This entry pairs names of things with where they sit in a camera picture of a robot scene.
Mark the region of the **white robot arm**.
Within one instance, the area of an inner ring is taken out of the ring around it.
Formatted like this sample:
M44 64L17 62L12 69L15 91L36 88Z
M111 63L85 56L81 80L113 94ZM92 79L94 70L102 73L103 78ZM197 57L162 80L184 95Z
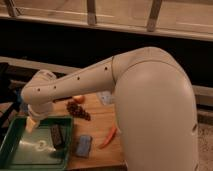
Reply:
M37 72L21 96L35 120L52 101L112 91L128 171L198 171L198 124L192 84L176 60L156 47L139 48L57 78Z

